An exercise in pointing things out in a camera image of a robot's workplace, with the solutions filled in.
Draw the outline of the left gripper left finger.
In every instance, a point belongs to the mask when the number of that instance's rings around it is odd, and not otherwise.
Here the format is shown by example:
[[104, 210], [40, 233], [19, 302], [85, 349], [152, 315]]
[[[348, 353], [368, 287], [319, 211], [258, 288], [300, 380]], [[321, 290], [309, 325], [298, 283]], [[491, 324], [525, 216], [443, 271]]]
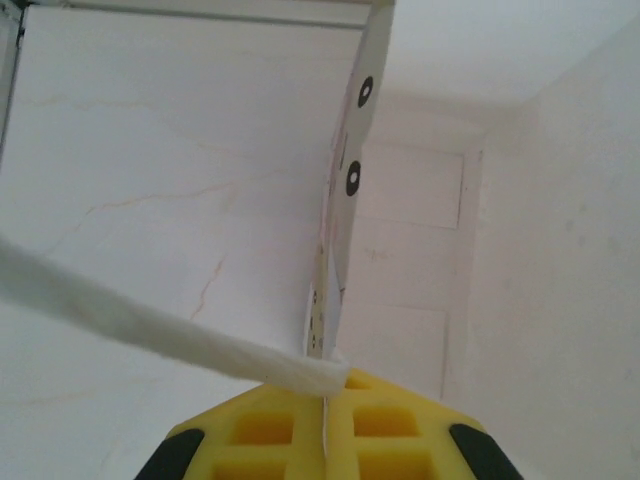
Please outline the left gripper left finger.
[[325, 480], [323, 400], [262, 385], [173, 427], [141, 480]]

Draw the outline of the white paper bag with handles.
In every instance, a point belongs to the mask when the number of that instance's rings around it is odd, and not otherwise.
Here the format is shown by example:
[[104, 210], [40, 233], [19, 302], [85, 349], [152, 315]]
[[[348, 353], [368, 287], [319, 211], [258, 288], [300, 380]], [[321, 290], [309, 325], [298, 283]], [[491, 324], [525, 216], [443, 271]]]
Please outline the white paper bag with handles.
[[[31, 6], [0, 235], [297, 353], [353, 29]], [[640, 0], [398, 0], [338, 333], [534, 480], [640, 480]]]

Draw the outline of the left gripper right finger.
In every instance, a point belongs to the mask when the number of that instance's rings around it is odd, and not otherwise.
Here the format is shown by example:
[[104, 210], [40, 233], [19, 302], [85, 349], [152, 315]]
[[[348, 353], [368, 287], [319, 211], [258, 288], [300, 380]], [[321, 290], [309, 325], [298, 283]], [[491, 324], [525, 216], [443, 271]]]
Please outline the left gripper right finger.
[[327, 421], [326, 480], [516, 480], [477, 420], [362, 370]]

